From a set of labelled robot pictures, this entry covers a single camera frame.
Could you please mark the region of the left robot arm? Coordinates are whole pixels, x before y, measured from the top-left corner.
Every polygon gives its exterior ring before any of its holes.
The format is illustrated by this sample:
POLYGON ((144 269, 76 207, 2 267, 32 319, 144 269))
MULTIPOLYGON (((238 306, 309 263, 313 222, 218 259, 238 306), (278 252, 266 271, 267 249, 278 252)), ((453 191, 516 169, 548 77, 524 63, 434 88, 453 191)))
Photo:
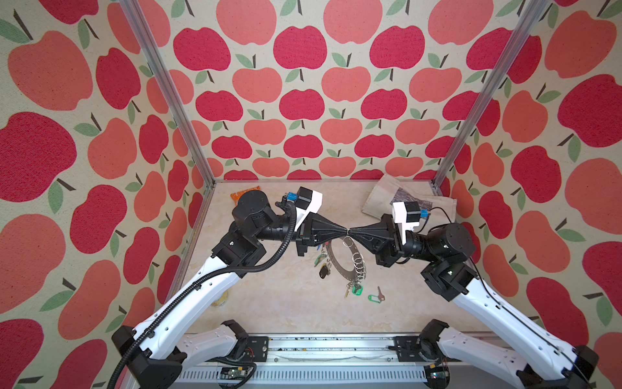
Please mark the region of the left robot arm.
POLYGON ((155 314, 135 327, 123 326, 113 334, 121 360, 108 386, 115 388, 123 371, 141 388, 169 388, 180 375, 204 361, 238 358, 247 334, 235 321, 217 329, 188 336, 190 326, 228 289, 249 273, 264 272, 295 243, 299 254, 347 235, 347 228, 318 215, 322 194, 307 188, 283 196, 274 212, 267 195, 248 191, 233 209, 228 233, 214 247, 190 281, 155 314))

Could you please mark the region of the metal ring plate with keyrings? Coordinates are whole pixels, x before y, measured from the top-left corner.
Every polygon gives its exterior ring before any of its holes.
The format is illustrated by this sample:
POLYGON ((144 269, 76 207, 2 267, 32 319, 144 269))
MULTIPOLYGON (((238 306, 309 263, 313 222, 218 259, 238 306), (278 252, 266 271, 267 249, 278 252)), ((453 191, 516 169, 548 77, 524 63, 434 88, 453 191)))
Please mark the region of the metal ring plate with keyrings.
POLYGON ((314 260, 314 267, 318 268, 319 277, 326 279, 335 270, 347 282, 345 297, 349 295, 361 296, 366 279, 367 270, 364 257, 358 249, 355 241, 350 237, 342 237, 341 242, 349 250, 350 258, 339 261, 335 255, 332 242, 324 242, 317 247, 318 256, 314 260))

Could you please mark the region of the green tag with silver key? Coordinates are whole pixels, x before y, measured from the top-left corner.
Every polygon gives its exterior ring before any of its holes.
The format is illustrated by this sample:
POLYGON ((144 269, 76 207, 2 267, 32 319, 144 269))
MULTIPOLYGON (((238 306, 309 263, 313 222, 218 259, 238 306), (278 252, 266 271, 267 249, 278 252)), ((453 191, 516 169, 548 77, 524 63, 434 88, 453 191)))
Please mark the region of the green tag with silver key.
POLYGON ((380 287, 377 287, 377 293, 376 294, 370 294, 368 296, 368 300, 377 304, 381 304, 382 302, 384 302, 386 300, 385 295, 382 293, 382 290, 380 287))

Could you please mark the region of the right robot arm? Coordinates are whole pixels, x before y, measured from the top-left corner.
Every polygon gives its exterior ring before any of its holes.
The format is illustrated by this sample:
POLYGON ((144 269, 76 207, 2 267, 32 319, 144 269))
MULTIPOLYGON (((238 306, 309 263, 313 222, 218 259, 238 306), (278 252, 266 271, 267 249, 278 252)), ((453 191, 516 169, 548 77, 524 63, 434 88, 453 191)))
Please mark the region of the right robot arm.
POLYGON ((469 265, 476 246, 463 225, 448 223, 420 234, 385 214, 377 224, 350 229, 348 236, 375 254, 383 267, 400 259, 427 262, 421 272, 426 285, 479 319, 508 345, 487 344, 433 319, 420 333, 415 348, 422 358, 463 361, 516 388, 590 387, 597 353, 554 336, 494 292, 469 265))

